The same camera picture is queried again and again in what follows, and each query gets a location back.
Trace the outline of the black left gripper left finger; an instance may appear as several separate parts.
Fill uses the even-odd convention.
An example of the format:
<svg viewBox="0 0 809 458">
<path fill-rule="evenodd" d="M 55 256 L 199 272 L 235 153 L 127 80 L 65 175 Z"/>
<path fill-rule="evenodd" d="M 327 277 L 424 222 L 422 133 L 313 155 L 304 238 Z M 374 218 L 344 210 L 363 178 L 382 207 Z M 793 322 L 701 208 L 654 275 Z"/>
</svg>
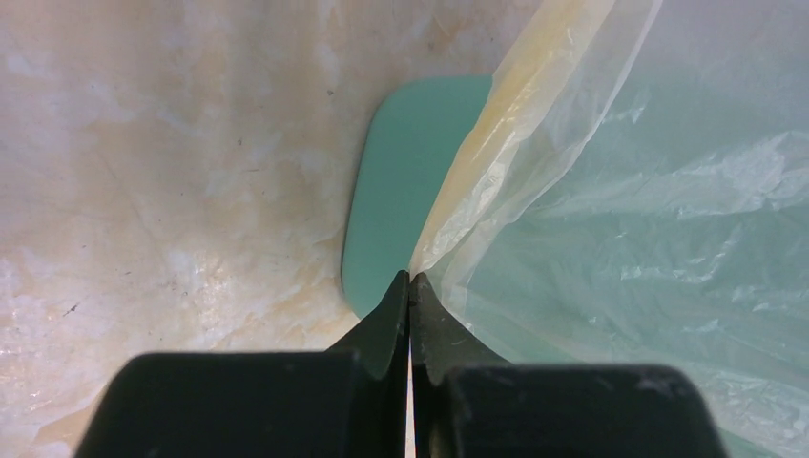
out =
<svg viewBox="0 0 809 458">
<path fill-rule="evenodd" d="M 323 351 L 148 353 L 110 382 L 80 457 L 402 457 L 409 276 Z"/>
</svg>

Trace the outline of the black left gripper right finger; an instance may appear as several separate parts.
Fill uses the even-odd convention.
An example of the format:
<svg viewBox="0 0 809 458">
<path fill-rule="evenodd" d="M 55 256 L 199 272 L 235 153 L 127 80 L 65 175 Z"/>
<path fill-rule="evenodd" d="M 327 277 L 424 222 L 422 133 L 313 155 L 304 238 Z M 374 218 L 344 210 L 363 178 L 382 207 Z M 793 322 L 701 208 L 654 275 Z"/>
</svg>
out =
<svg viewBox="0 0 809 458">
<path fill-rule="evenodd" d="M 513 364 L 409 287 L 420 457 L 724 457 L 696 387 L 659 364 Z"/>
</svg>

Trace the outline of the translucent yellow trash bag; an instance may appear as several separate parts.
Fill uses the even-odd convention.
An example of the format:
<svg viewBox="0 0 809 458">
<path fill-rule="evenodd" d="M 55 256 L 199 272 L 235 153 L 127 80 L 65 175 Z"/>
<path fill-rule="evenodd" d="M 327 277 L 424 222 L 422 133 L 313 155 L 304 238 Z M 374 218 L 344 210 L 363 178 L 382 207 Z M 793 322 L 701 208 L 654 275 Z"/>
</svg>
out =
<svg viewBox="0 0 809 458">
<path fill-rule="evenodd" d="M 808 453 L 808 5 L 545 1 L 414 249 L 515 362 L 658 363 Z"/>
</svg>

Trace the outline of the green plastic trash bin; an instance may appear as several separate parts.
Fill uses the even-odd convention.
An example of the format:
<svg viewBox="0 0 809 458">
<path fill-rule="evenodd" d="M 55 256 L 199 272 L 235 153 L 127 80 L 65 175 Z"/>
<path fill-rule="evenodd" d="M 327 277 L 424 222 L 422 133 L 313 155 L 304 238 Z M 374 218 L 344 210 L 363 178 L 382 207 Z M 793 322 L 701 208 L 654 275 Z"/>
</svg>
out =
<svg viewBox="0 0 809 458">
<path fill-rule="evenodd" d="M 408 268 L 491 83 L 489 75 L 414 81 L 390 93 L 373 114 L 342 251 L 342 291 L 358 318 L 368 315 L 395 275 Z"/>
</svg>

